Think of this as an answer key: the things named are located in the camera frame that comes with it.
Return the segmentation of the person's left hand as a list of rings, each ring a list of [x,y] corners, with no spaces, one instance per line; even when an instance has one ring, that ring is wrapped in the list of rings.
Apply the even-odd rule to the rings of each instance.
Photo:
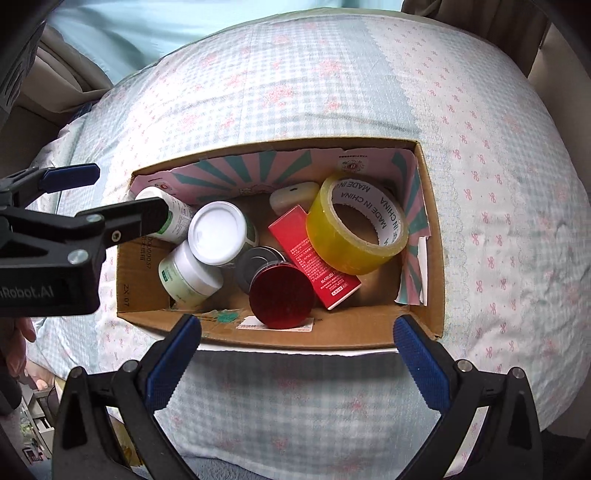
[[[25,369],[27,344],[36,341],[36,331],[29,317],[1,319],[1,352],[11,377],[19,377]]]

